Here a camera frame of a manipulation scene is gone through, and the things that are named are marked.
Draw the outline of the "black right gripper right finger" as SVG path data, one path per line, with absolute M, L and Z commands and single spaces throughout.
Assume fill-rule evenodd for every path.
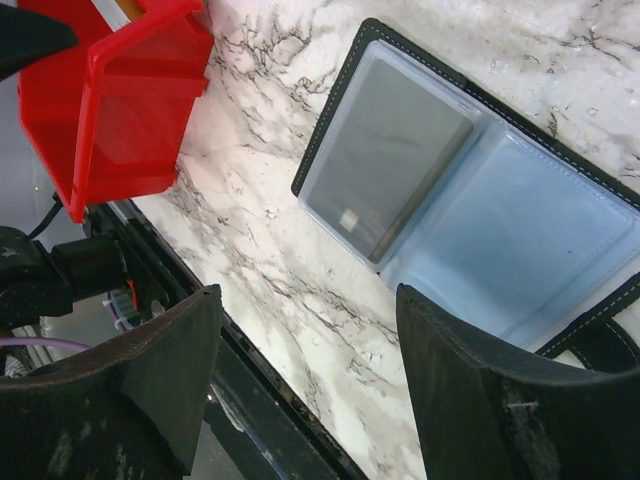
M 415 288 L 396 322 L 431 479 L 635 479 L 639 349 L 612 319 L 627 283 L 541 353 L 450 314 Z

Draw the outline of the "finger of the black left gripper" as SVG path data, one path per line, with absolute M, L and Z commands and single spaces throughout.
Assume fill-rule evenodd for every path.
M 78 44 L 72 28 L 46 15 L 1 5 L 1 79 Z

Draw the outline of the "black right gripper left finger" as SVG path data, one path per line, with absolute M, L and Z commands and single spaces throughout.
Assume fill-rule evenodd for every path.
M 190 475 L 221 340 L 217 285 L 85 352 L 1 380 L 4 479 Z

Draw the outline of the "black leather card holder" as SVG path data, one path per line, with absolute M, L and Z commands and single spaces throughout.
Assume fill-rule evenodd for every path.
M 363 259 L 306 206 L 330 122 L 376 58 L 429 76 L 479 113 L 382 261 Z M 304 210 L 395 289 L 541 353 L 627 283 L 639 298 L 639 196 L 478 84 L 377 19 L 360 25 L 291 185 Z

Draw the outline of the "dark grey credit card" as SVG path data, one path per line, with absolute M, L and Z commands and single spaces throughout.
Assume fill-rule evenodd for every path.
M 478 118 L 425 73 L 372 60 L 330 122 L 306 206 L 363 259 L 380 263 Z

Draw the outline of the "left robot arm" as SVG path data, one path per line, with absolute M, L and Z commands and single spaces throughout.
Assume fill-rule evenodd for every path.
M 35 62 L 76 46 L 70 25 L 17 6 L 1 6 L 1 78 Z M 54 204 L 29 233 L 1 228 L 1 375 L 21 378 L 29 371 L 23 359 L 29 347 L 57 348 L 73 354 L 90 349 L 77 341 L 42 336 L 13 335 L 33 326 L 43 316 L 61 317 L 77 301 L 98 294 L 129 289 L 138 304 L 134 280 L 139 273 L 127 259 L 123 245 L 112 234 L 67 242 L 46 250 L 37 237 L 63 208 Z

